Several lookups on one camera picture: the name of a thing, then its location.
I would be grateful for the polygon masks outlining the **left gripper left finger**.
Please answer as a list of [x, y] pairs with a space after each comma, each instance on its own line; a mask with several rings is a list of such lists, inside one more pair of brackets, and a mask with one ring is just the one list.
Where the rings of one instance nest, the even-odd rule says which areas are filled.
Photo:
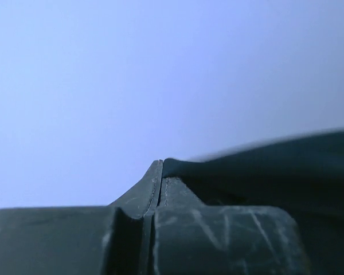
[[0, 275], [147, 274], [162, 170], [106, 206], [0, 209]]

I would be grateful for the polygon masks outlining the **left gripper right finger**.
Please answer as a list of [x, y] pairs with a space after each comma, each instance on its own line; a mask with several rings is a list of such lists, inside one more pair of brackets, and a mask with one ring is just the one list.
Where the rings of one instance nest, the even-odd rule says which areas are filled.
[[208, 206], [180, 179], [162, 181], [154, 274], [306, 274], [296, 222], [270, 206]]

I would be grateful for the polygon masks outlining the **black t-shirt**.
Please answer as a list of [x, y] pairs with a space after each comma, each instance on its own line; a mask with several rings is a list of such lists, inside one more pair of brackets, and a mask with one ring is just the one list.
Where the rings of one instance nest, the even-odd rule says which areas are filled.
[[252, 147], [203, 162], [168, 158], [164, 178], [276, 206], [298, 223], [314, 274], [344, 274], [344, 130]]

